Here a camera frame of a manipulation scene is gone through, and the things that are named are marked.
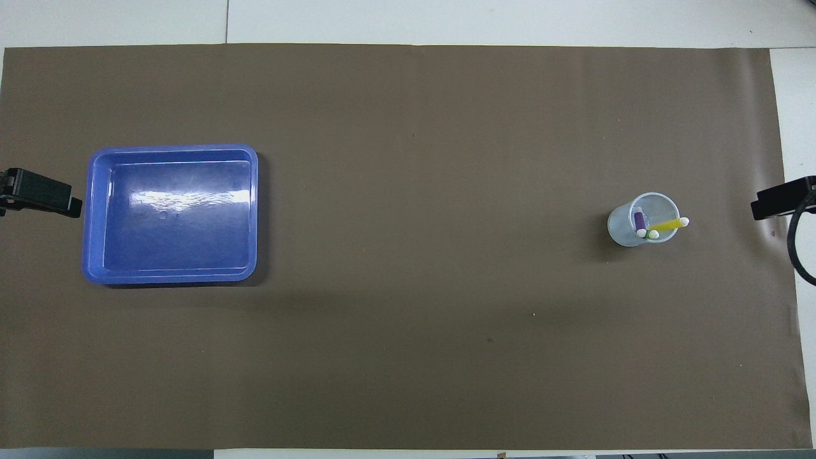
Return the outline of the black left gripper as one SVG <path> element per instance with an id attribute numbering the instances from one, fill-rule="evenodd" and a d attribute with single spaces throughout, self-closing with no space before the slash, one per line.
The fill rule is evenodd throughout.
<path id="1" fill-rule="evenodd" d="M 72 186 L 23 168 L 5 171 L 5 211 L 24 209 L 58 213 L 79 218 L 82 200 L 72 194 Z"/>

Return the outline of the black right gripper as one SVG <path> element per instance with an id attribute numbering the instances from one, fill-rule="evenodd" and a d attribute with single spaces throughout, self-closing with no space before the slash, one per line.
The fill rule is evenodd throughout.
<path id="1" fill-rule="evenodd" d="M 792 215 L 803 202 L 804 212 L 814 213 L 815 177 L 801 177 L 781 185 L 757 191 L 757 199 L 751 202 L 755 221 L 772 217 Z"/>

